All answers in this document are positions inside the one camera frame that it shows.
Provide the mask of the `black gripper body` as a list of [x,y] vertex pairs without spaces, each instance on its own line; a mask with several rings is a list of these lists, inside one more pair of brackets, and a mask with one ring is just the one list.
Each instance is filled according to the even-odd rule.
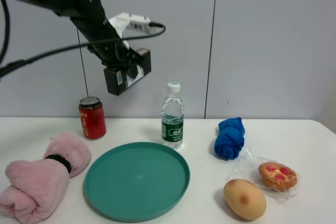
[[[98,40],[120,39],[116,31],[89,31],[87,32],[87,40],[94,42]],[[87,49],[90,53],[97,56],[102,64],[108,68],[128,68],[130,58],[129,50],[126,49],[123,42],[108,42],[106,44],[88,45]]]

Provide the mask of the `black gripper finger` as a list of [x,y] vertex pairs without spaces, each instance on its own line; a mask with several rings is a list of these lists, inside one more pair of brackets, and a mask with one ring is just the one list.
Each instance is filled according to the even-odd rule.
[[143,63],[144,58],[134,50],[122,52],[120,57],[119,65],[121,69],[123,69],[130,78],[135,79],[139,73],[137,66]]

